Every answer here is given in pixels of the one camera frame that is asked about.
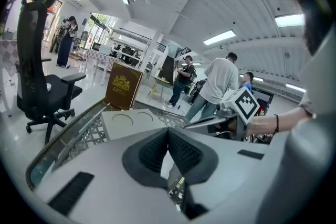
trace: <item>black rubber strip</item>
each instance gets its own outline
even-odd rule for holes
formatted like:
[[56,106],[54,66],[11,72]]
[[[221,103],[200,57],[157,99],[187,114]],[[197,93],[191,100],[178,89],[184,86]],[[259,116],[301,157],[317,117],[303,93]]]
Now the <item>black rubber strip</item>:
[[79,172],[65,187],[49,202],[49,206],[64,216],[67,216],[84,193],[94,175]]
[[257,152],[253,152],[253,151],[247,151],[247,150],[238,151],[238,154],[242,154],[244,156],[251,157],[251,158],[254,158],[254,159],[262,159],[263,156],[264,156],[264,154],[262,154],[262,153],[257,153]]

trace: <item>mesh chair back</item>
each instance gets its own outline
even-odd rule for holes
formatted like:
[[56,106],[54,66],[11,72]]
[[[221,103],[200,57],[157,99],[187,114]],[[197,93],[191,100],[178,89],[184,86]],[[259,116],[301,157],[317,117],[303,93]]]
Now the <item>mesh chair back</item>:
[[30,119],[42,117],[48,108],[48,90],[41,62],[41,42],[47,8],[55,0],[22,0],[17,28],[17,52],[20,74],[20,108]]

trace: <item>person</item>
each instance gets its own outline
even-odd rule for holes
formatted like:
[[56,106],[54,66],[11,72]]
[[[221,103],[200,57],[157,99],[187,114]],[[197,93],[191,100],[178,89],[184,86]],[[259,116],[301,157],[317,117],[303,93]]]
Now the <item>person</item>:
[[239,73],[237,67],[234,65],[236,61],[237,55],[230,52],[226,58],[216,58],[204,71],[208,79],[185,115],[189,121],[203,107],[201,119],[213,115],[216,111],[216,106],[221,102],[226,90],[228,88],[237,90]]
[[52,53],[52,51],[54,50],[54,47],[56,45],[55,48],[55,53],[58,53],[58,48],[59,48],[59,44],[60,44],[60,40],[62,39],[64,32],[65,32],[65,24],[66,24],[66,20],[64,19],[56,28],[56,32],[54,34],[54,38],[52,39],[52,44],[50,46],[50,50],[49,52]]
[[196,82],[196,85],[195,85],[196,90],[195,90],[195,92],[193,94],[193,97],[191,99],[191,102],[190,102],[191,104],[193,104],[195,102],[195,99],[198,97],[199,92],[201,91],[201,89],[202,89],[203,85],[206,83],[206,81],[207,81],[207,78]]
[[[314,56],[333,23],[332,10],[327,0],[296,0],[305,15],[304,39],[311,56]],[[247,125],[246,136],[276,134],[290,131],[299,122],[310,120],[314,114],[307,93],[297,108],[272,116],[256,116]]]
[[173,95],[169,100],[169,105],[167,106],[169,109],[172,109],[176,106],[182,90],[187,86],[192,73],[195,71],[193,58],[190,55],[187,55],[184,58],[184,61],[187,65],[182,70],[177,71],[178,77],[174,82]]
[[72,40],[78,31],[78,25],[74,16],[70,16],[67,21],[69,24],[61,41],[56,63],[56,66],[62,68],[66,68],[67,66]]
[[246,87],[250,92],[252,92],[251,82],[253,81],[254,75],[252,72],[246,72],[243,76],[243,84],[239,87]]

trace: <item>white shirt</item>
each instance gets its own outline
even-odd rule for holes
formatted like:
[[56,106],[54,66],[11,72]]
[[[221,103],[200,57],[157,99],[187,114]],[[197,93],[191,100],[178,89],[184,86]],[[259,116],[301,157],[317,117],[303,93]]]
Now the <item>white shirt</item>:
[[204,74],[208,79],[199,94],[212,104],[219,104],[228,88],[238,89],[238,69],[228,59],[216,58]]

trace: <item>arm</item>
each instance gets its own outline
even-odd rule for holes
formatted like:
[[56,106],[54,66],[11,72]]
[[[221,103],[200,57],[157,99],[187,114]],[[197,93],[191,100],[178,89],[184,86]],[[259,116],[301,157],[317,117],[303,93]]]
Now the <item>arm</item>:
[[227,86],[229,89],[234,90],[234,91],[238,89],[238,77],[239,77],[239,74],[237,70],[237,72],[234,72],[230,77],[230,82]]
[[210,74],[210,72],[211,72],[211,70],[212,70],[212,68],[213,68],[213,66],[214,66],[214,62],[215,62],[215,61],[216,61],[216,59],[212,61],[212,63],[207,67],[207,69],[204,70],[204,74],[205,74],[207,77],[209,77],[209,74]]
[[187,77],[187,78],[190,78],[190,76],[191,76],[191,74],[190,74],[190,73],[187,73],[187,72],[182,72],[182,71],[180,71],[179,73],[180,73],[181,75]]
[[188,69],[187,72],[183,72],[183,71],[180,71],[179,73],[187,78],[190,78],[191,77],[191,74],[194,72],[195,70],[195,67],[194,66],[190,66],[190,68]]
[[[311,119],[311,114],[301,107],[279,116],[279,132],[290,131],[301,120]],[[252,134],[271,134],[277,127],[276,116],[256,116],[247,125],[246,136]]]

